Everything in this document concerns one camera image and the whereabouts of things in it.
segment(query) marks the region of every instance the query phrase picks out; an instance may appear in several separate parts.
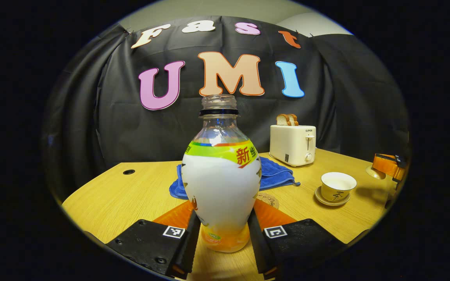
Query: bread slice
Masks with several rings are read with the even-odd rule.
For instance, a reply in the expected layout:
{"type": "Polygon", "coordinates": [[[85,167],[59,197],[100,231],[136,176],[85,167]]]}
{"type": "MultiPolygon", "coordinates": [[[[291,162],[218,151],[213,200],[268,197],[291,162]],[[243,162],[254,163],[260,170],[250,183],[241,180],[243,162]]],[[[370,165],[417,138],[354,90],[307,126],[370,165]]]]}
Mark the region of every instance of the bread slice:
{"type": "Polygon", "coordinates": [[[289,122],[291,122],[291,126],[298,126],[298,117],[294,114],[288,114],[289,122]]]}
{"type": "Polygon", "coordinates": [[[289,121],[289,116],[287,116],[286,114],[277,115],[277,125],[292,126],[291,122],[289,121]]]}

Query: white toaster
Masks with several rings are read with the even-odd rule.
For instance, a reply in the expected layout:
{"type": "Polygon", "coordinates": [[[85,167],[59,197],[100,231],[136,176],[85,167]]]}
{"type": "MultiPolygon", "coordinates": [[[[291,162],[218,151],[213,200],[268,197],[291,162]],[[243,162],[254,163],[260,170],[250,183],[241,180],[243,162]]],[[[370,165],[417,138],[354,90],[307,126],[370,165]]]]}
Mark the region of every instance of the white toaster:
{"type": "Polygon", "coordinates": [[[270,126],[270,156],[297,167],[316,158],[314,126],[270,126]]]}

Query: pink letter u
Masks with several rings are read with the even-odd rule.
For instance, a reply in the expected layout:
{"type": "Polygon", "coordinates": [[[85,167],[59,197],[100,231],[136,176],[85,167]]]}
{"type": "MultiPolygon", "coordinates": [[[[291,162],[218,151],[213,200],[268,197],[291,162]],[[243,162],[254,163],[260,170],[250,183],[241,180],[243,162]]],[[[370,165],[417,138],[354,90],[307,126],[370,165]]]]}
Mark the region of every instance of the pink letter u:
{"type": "Polygon", "coordinates": [[[158,98],[154,95],[154,77],[159,69],[149,69],[140,73],[140,101],[148,110],[161,110],[172,105],[180,94],[180,69],[185,62],[179,60],[166,64],[164,70],[168,72],[168,92],[158,98]]]}

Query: white teacup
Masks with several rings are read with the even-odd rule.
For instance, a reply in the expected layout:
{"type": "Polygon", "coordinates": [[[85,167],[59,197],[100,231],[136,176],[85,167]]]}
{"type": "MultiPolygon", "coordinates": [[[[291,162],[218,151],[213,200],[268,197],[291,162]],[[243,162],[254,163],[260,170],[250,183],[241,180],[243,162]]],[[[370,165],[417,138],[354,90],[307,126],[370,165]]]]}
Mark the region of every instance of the white teacup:
{"type": "Polygon", "coordinates": [[[320,179],[322,180],[320,193],[327,201],[340,201],[357,186],[355,178],[337,171],[325,173],[320,179]]]}

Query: plastic bottle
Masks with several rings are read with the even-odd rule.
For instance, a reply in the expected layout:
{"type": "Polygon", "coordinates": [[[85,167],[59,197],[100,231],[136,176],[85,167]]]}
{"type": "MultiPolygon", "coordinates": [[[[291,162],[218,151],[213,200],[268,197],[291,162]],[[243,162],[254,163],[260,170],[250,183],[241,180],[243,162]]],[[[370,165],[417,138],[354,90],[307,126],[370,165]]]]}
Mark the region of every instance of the plastic bottle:
{"type": "Polygon", "coordinates": [[[259,191],[261,161],[237,127],[234,96],[205,96],[202,106],[202,130],[185,151],[182,180],[205,245],[231,253],[250,239],[247,221],[259,191]]]}

